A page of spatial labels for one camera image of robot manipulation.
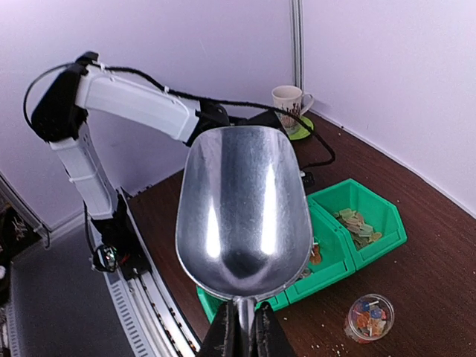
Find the green storage bin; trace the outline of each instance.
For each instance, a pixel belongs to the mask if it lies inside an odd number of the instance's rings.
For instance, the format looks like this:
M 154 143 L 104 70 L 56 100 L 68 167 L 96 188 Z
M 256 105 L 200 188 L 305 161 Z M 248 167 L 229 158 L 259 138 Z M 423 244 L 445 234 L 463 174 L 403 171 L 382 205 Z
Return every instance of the green storage bin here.
M 407 241 L 407 234 L 396 206 L 352 179 L 309 195 L 308 203 L 310 207 L 321 206 L 327 212 L 327 219 L 338 225 L 346 237 L 357 270 Z M 345 208 L 360 212 L 365 222 L 372 225 L 375 231 L 382 233 L 382 238 L 357 250 L 349 231 L 332 215 Z
M 294 283 L 285 293 L 290 303 L 302 300 L 356 271 L 344 232 L 338 222 L 327 218 L 328 213 L 310 204 L 314 241 L 319 243 L 321 264 L 308 264 L 312 273 Z
M 210 321 L 210 323 L 212 323 L 216 313 L 218 312 L 218 308 L 223 303 L 223 300 L 208 294 L 204 289 L 198 286 L 196 287 L 196 291 L 199 296 L 200 303 L 203 306 L 203 310 L 207 315 L 207 319 L 208 321 Z M 286 295 L 283 292 L 266 301 L 271 304 L 271 307 L 274 311 L 277 311 L 289 305 L 288 299 L 286 298 Z

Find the brown tabletop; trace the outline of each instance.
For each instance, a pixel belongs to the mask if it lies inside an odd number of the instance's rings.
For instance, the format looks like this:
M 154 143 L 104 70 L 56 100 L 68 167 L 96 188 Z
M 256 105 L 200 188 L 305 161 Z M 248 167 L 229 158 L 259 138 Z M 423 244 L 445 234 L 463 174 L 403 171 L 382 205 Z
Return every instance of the brown tabletop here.
M 476 356 L 476 220 L 396 162 L 320 118 L 309 116 L 337 160 L 312 169 L 316 190 L 348 178 L 394 203 L 408 242 L 354 275 L 278 311 L 298 356 Z M 300 164 L 326 158 L 314 139 L 294 144 Z M 203 339 L 208 320 L 196 287 L 175 251 L 182 174 L 131 199 L 138 227 L 189 324 Z M 393 303 L 392 330 L 359 345 L 344 334 L 344 318 L 358 297 L 379 293 Z

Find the metal scoop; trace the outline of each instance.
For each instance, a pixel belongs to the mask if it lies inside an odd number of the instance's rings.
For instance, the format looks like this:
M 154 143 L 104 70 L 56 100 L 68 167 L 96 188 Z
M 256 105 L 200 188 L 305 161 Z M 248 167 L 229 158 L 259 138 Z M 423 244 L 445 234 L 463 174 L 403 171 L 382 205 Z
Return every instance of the metal scoop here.
M 289 139 L 264 126 L 202 133 L 185 165 L 178 259 L 205 291 L 233 300 L 242 354 L 254 343 L 254 308 L 291 286 L 309 261 L 312 226 Z

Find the white wall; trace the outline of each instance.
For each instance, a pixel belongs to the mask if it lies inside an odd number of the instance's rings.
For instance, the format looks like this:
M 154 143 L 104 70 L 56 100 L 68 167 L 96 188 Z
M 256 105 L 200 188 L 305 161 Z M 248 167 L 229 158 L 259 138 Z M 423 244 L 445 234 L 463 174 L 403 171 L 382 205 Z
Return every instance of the white wall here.
M 303 1 L 314 110 L 476 216 L 476 2 Z
M 4 0 L 0 172 L 50 226 L 79 213 L 60 160 L 22 119 L 22 97 L 38 74 L 84 51 L 174 89 L 271 103 L 271 89 L 292 81 L 290 42 L 287 0 Z M 94 112 L 89 125 L 114 185 L 135 192 L 183 167 L 187 149 L 159 132 Z

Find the gray floor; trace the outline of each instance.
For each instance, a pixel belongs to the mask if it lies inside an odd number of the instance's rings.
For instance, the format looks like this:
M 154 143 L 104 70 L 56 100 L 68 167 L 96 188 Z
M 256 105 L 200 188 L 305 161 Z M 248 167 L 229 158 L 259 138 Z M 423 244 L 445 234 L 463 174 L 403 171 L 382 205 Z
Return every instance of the gray floor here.
M 14 262 L 21 356 L 133 356 L 104 278 L 90 265 L 83 229 Z

